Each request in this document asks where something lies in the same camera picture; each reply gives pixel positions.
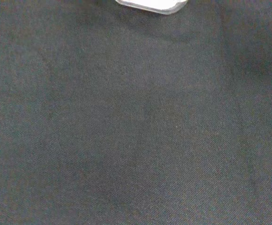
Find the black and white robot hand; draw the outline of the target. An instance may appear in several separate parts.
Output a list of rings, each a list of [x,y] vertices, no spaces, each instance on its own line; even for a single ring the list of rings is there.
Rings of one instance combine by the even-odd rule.
[[[120,5],[170,15],[182,9],[188,0],[116,0]]]

